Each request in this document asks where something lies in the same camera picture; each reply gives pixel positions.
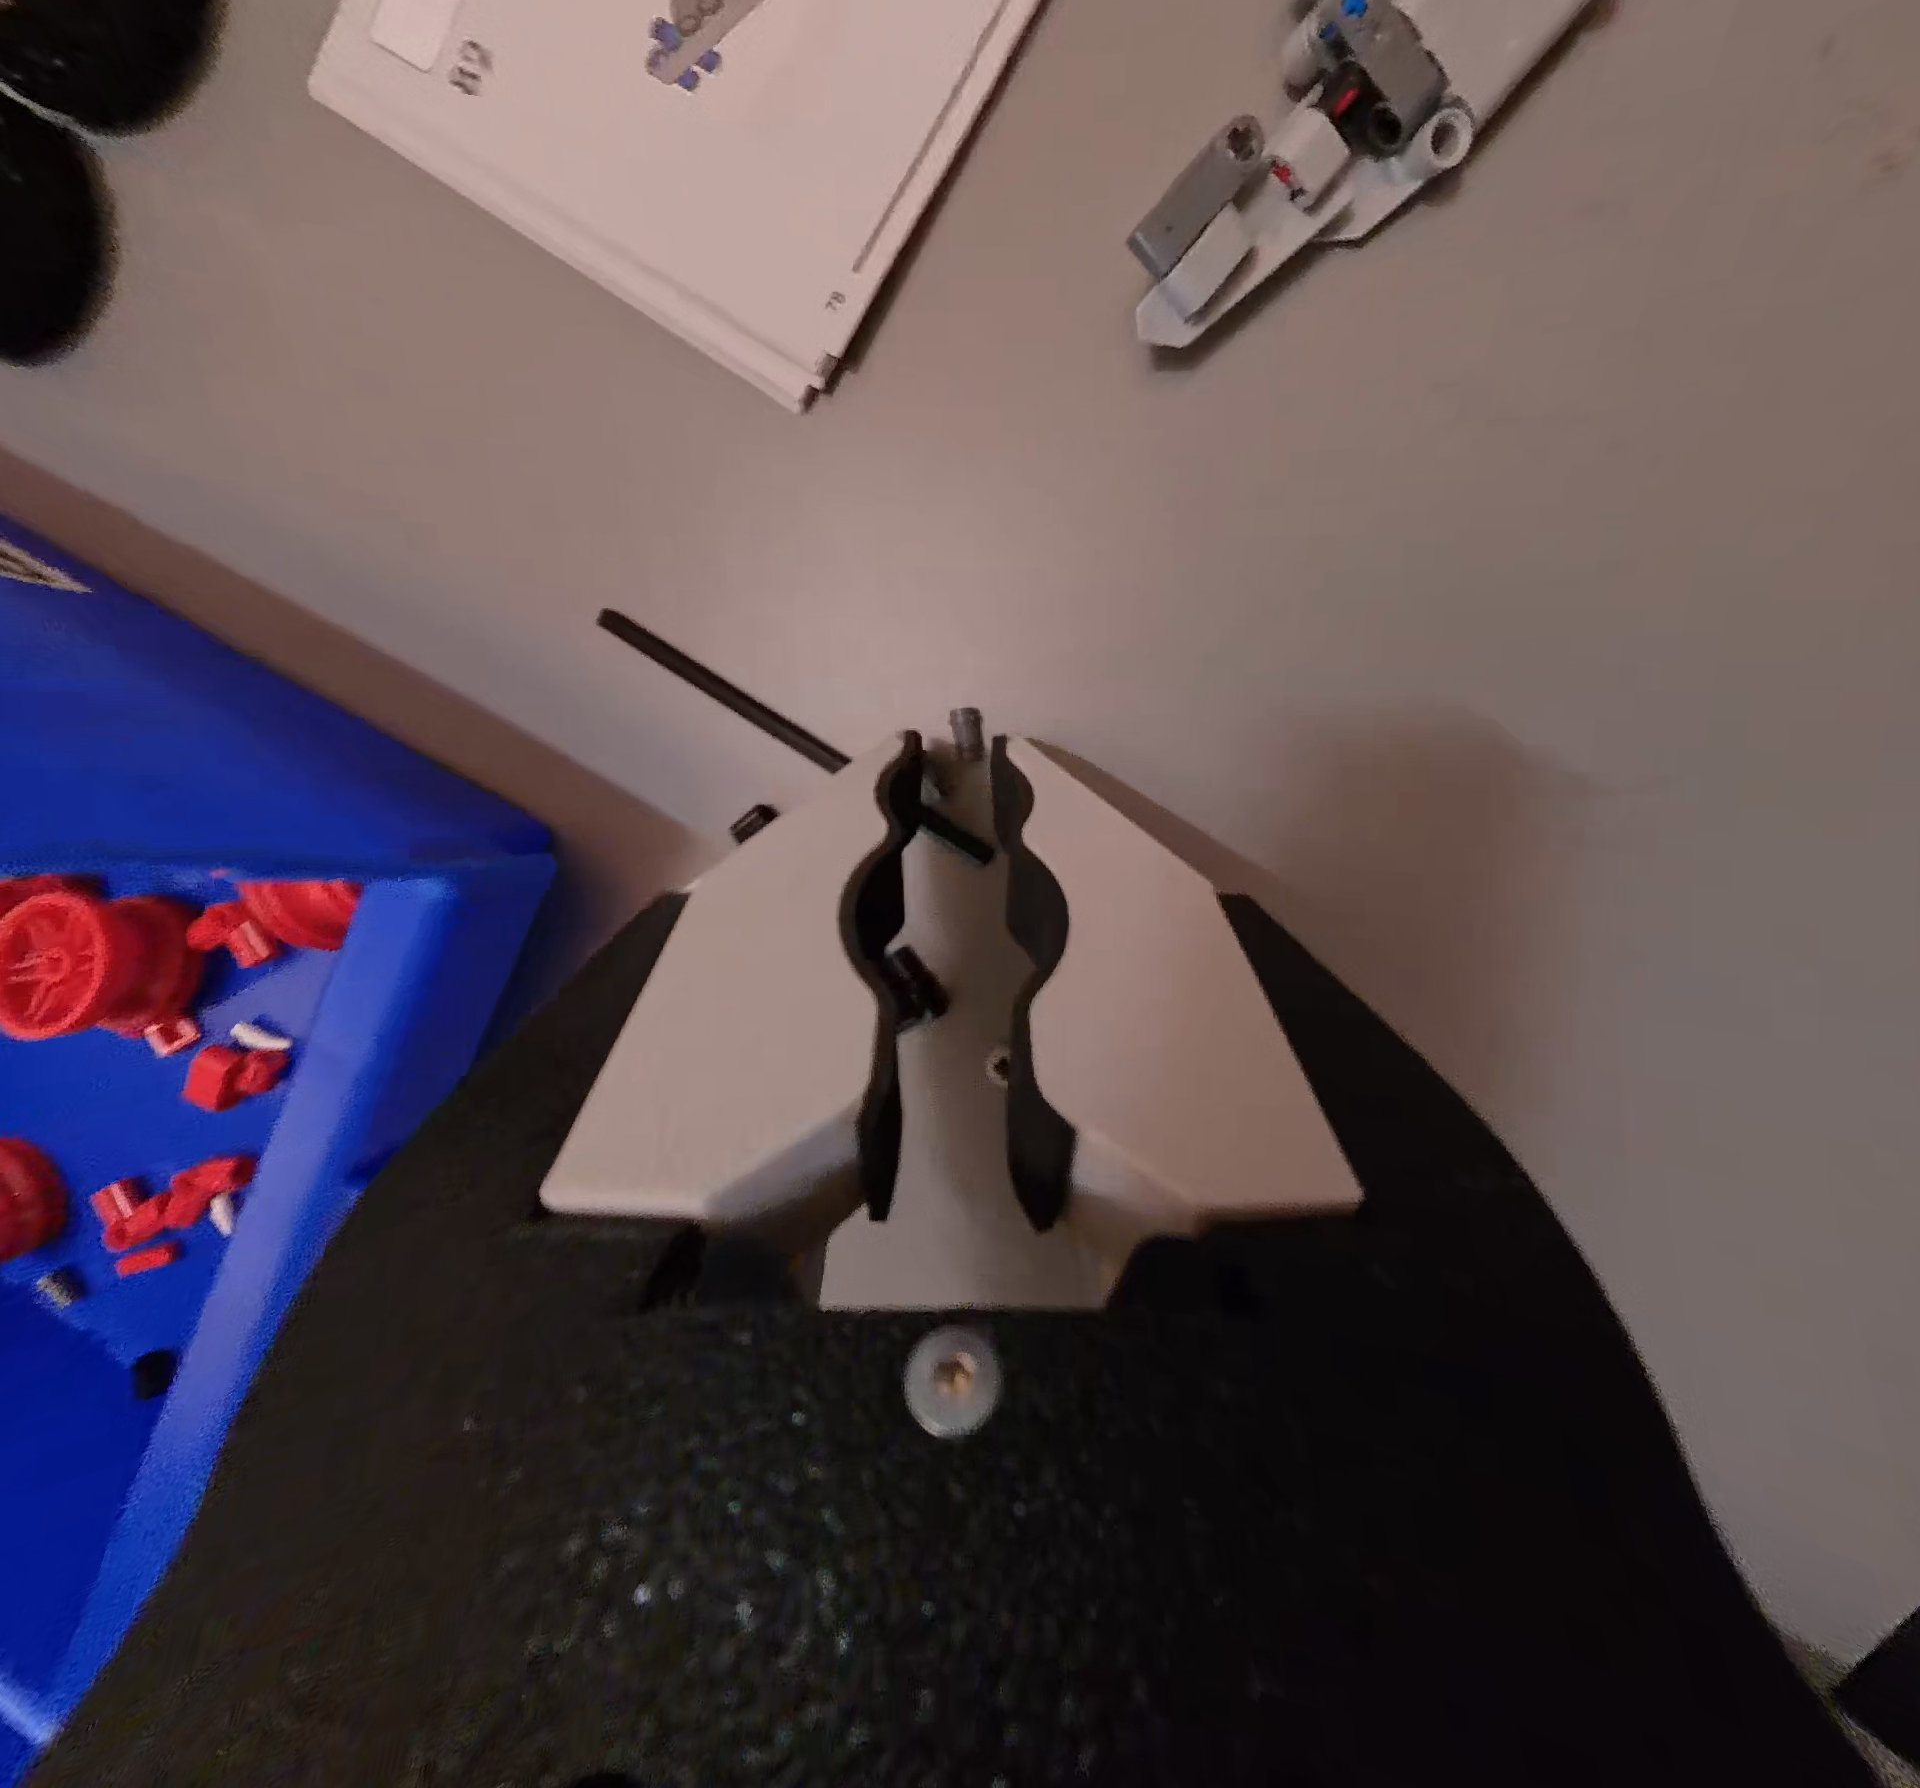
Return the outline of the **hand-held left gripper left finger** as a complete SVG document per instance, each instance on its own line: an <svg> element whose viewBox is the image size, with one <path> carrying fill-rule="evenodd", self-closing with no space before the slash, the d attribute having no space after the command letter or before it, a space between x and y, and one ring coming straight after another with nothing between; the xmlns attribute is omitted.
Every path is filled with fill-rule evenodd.
<svg viewBox="0 0 1920 1788"><path fill-rule="evenodd" d="M668 903L663 938L540 1188L600 1240L694 1227L821 1294L898 1178L904 848L926 741L888 734Z"/></svg>

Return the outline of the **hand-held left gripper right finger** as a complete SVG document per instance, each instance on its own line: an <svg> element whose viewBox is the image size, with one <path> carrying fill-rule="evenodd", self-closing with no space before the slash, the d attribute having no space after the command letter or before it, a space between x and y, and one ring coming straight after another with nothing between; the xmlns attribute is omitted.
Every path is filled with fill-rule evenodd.
<svg viewBox="0 0 1920 1788"><path fill-rule="evenodd" d="M1240 940L1254 903L1029 737L991 744L1024 1223L1120 1272L1216 1227L1346 1218L1359 1178Z"/></svg>

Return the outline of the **grey desk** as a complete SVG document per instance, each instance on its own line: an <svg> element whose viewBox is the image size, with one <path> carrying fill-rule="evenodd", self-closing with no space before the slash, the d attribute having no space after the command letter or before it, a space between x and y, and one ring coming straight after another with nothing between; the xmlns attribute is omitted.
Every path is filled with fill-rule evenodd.
<svg viewBox="0 0 1920 1788"><path fill-rule="evenodd" d="M1123 237L1288 0L1046 0L794 417L228 0L2 371L2 509L542 816L540 1005L845 750L1066 750L1500 1130L1771 1620L1916 1609L1916 0L1613 0L1448 192L1140 358Z"/></svg>

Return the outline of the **long black axle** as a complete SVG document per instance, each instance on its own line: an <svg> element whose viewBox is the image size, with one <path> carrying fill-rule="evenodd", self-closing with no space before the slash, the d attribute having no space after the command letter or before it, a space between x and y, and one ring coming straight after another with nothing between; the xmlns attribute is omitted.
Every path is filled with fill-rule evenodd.
<svg viewBox="0 0 1920 1788"><path fill-rule="evenodd" d="M810 731L801 724L784 718L778 709L756 700L752 690L742 690L736 681L717 673L713 667L708 667L704 661L698 661L688 649L682 649L673 642L660 639L658 632L646 631L644 623L631 620L620 609L604 607L597 613L594 623L597 623L597 631L618 639L624 648L640 652L640 660L646 660L646 661L658 665L663 673L676 676L689 690L708 696L713 706L718 706L730 718L747 724L752 728L756 728L769 741L774 741L784 750L801 755L810 766L818 766L829 774L850 766L846 751L836 750L833 744L823 744L816 731Z"/></svg>

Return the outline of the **red wheel hub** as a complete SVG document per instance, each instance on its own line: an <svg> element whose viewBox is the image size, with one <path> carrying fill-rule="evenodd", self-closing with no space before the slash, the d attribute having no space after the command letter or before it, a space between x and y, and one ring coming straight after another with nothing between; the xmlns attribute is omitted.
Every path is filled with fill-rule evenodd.
<svg viewBox="0 0 1920 1788"><path fill-rule="evenodd" d="M22 1139L2 1139L2 1246L0 1263L17 1263L62 1240L66 1188L57 1165Z"/></svg>
<svg viewBox="0 0 1920 1788"><path fill-rule="evenodd" d="M236 893L249 922L278 947L338 951L366 887L350 880L249 880Z"/></svg>
<svg viewBox="0 0 1920 1788"><path fill-rule="evenodd" d="M2 1034L50 1043L105 1031L140 1038L192 1012L205 959L193 908L163 893L108 898L66 877L2 882Z"/></svg>

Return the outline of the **pile of small red pieces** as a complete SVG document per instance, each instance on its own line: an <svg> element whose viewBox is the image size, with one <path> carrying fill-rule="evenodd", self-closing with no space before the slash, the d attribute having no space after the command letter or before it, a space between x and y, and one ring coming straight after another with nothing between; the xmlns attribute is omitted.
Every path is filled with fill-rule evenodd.
<svg viewBox="0 0 1920 1788"><path fill-rule="evenodd" d="M262 967L280 951L280 940L244 903L205 908L188 927L193 954L227 951L240 967ZM233 1024L227 1038L205 1038L192 1015L141 1031L163 1059L188 1053L183 1101L199 1114L228 1114L278 1089L292 1066L292 1038L251 1018ZM140 1175L118 1175L89 1198L102 1247L117 1278L163 1272L183 1260L183 1240L196 1224L233 1236L238 1204L259 1172L259 1152L217 1152L188 1160L160 1188Z"/></svg>

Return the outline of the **blue tagged storage bin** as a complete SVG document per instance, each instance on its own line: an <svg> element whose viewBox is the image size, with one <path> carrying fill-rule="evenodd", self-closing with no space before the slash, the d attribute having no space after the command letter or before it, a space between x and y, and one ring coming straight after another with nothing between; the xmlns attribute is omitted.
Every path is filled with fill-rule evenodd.
<svg viewBox="0 0 1920 1788"><path fill-rule="evenodd" d="M66 1188L2 1265L2 1781L46 1754L175 1562L227 1430L333 1231L466 1073L556 880L534 816L199 626L2 526L2 882L193 908L238 882L366 887L338 951L205 954L192 1018L292 1038L275 1092L199 1114L188 1053L2 1036L2 1136ZM233 1236L117 1278L86 1198L259 1152ZM163 1398L128 1366L179 1356Z"/></svg>

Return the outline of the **white instruction booklet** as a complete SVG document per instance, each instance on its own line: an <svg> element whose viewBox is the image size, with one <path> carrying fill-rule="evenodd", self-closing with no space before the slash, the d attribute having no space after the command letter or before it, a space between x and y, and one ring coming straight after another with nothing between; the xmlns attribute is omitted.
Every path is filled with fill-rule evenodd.
<svg viewBox="0 0 1920 1788"><path fill-rule="evenodd" d="M1045 0L338 0L309 95L803 413Z"/></svg>

